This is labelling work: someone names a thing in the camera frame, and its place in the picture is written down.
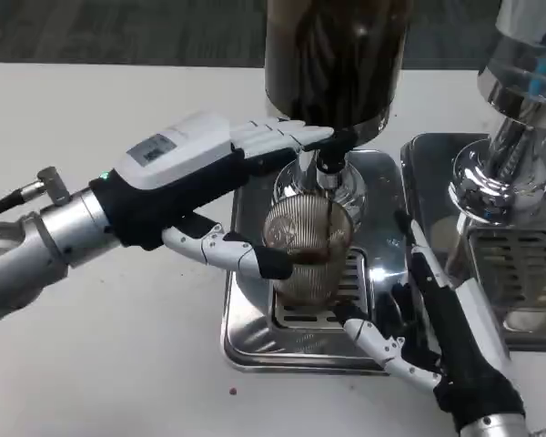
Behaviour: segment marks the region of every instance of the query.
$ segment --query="white table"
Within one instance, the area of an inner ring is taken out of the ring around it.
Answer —
[[[371,146],[399,161],[419,133],[485,130],[492,111],[475,77],[403,72]],[[264,116],[263,71],[0,65],[0,196],[47,165],[80,189],[202,108]],[[204,212],[227,225],[231,199]],[[233,370],[218,345],[223,272],[166,249],[116,249],[69,276],[0,323],[0,437],[453,435],[432,397],[393,378]],[[546,354],[514,360],[531,428],[546,426]]]

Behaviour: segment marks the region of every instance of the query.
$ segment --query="gray carpet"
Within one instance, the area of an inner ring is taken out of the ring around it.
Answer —
[[[499,3],[415,0],[404,66],[478,68]],[[261,67],[265,28],[266,0],[0,0],[0,62]]]

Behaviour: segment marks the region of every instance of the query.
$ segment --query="metal tray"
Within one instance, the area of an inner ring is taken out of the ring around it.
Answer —
[[[404,241],[392,218],[396,209],[404,208],[400,173],[388,155],[377,151],[353,151],[349,161],[369,189],[364,219],[354,237],[355,287],[364,293],[360,302],[372,320],[388,332],[401,322],[390,298],[392,285],[405,269]],[[274,181],[275,176],[256,178],[236,193],[234,230],[261,240]],[[279,322],[292,310],[278,307],[267,281],[229,274],[221,330],[226,357],[249,371],[382,373],[328,314],[309,321],[301,314]]]

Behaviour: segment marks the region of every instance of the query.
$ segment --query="metal grate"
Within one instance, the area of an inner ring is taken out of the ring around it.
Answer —
[[[481,284],[504,328],[546,331],[546,232],[476,229],[470,245]]]
[[[366,282],[366,259],[358,249],[351,249],[339,284],[337,300],[351,300],[368,313],[368,289]],[[275,293],[272,318],[281,327],[292,330],[337,330],[342,328],[333,312],[324,310],[312,313],[307,307],[282,305]]]

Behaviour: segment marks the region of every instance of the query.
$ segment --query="robotic arm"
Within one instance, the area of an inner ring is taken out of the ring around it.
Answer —
[[[432,392],[461,436],[529,436],[510,355],[479,282],[471,278],[453,287],[419,224],[404,213],[397,222],[409,246],[406,287],[420,293],[439,359],[429,369],[406,361],[404,337],[385,338],[348,303],[334,309],[344,330],[385,371]]]
[[[333,129],[276,118],[232,128],[200,113],[128,150],[110,172],[69,195],[54,168],[0,200],[0,214],[47,193],[53,205],[0,223],[0,320],[44,287],[118,246],[166,245],[191,259],[264,279],[286,279],[288,257],[255,246],[194,210],[285,167],[311,147],[331,146]]]

